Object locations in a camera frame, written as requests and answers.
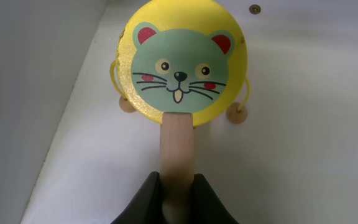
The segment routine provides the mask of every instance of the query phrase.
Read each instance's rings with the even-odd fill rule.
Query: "wooden bead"
[[[248,117],[248,112],[245,106],[242,106],[242,108],[238,110],[239,105],[240,103],[233,103],[226,110],[226,118],[233,124],[241,124]]]
[[[136,109],[123,97],[119,98],[119,107],[126,113],[133,113]]]

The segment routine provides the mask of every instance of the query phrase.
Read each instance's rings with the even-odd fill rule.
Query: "cat ear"
[[[226,30],[219,30],[209,35],[222,50],[223,54],[229,58],[234,50],[234,37]]]
[[[134,29],[134,43],[138,49],[147,39],[158,33],[159,30],[149,22],[141,22]]]

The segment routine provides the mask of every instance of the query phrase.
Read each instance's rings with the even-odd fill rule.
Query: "cat face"
[[[163,112],[195,113],[212,105],[228,80],[232,35],[188,29],[160,32],[148,22],[134,29],[137,52],[132,83],[139,96]]]

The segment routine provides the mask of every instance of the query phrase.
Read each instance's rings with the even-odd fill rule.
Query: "string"
[[[118,88],[117,82],[116,82],[116,77],[114,76],[114,69],[116,67],[116,61],[112,61],[111,65],[110,65],[110,78],[112,81],[112,84],[114,85],[115,89],[117,90],[117,92],[123,97],[124,100],[127,100],[127,98],[125,97],[124,93]]]
[[[237,108],[238,112],[241,112],[241,108],[246,104],[246,102],[248,101],[249,96],[251,94],[251,83],[249,82],[249,79],[247,76],[246,76],[246,84],[247,84],[247,95],[243,99],[243,101],[240,103],[239,107]]]

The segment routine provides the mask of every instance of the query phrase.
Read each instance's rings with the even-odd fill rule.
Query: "black nose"
[[[184,72],[175,72],[173,76],[175,77],[176,80],[178,80],[178,82],[182,82],[187,79],[187,74]]]

